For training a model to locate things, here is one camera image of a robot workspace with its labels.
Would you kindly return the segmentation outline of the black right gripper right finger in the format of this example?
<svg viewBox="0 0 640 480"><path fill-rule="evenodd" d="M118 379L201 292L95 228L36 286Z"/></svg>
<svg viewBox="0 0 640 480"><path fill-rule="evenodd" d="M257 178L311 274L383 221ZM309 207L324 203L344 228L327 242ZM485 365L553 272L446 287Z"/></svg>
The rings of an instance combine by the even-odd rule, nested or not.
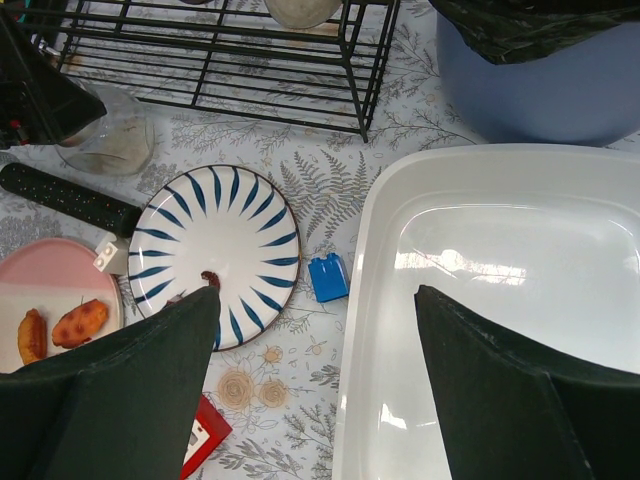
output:
<svg viewBox="0 0 640 480"><path fill-rule="evenodd" d="M432 286L414 301L452 478L638 478L637 374L545 346Z"/></svg>

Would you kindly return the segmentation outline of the glass salt grinder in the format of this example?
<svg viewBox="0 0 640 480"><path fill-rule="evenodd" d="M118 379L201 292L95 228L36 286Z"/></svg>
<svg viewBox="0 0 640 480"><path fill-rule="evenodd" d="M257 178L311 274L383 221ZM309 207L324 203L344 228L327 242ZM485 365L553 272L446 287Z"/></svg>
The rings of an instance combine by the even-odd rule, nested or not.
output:
<svg viewBox="0 0 640 480"><path fill-rule="evenodd" d="M309 29L325 23L342 5L341 0L265 0L271 17L290 29Z"/></svg>

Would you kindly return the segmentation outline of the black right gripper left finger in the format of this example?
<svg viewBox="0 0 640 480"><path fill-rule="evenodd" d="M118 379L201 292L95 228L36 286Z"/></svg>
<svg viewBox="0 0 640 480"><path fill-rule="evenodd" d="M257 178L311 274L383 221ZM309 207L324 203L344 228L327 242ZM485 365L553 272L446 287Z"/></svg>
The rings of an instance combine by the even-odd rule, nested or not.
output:
<svg viewBox="0 0 640 480"><path fill-rule="evenodd" d="M177 479L214 340L218 290L1 377L4 479Z"/></svg>

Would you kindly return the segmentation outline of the round glass jar with powder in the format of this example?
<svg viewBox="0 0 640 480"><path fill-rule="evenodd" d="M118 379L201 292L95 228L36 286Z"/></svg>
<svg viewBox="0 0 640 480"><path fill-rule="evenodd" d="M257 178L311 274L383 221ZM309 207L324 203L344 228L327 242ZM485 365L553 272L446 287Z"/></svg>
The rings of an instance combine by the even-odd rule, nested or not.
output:
<svg viewBox="0 0 640 480"><path fill-rule="evenodd" d="M91 174L129 176L153 155L155 130L145 107L128 92L87 82L81 88L99 99L106 114L55 146L71 167Z"/></svg>

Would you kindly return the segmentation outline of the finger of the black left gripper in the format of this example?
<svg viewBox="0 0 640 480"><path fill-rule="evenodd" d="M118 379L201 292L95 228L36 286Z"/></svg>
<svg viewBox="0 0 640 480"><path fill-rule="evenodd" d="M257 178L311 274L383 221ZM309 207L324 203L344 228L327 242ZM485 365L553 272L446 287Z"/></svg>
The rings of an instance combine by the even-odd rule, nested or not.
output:
<svg viewBox="0 0 640 480"><path fill-rule="evenodd" d="M107 114L64 77L1 11L1 146L58 144Z"/></svg>

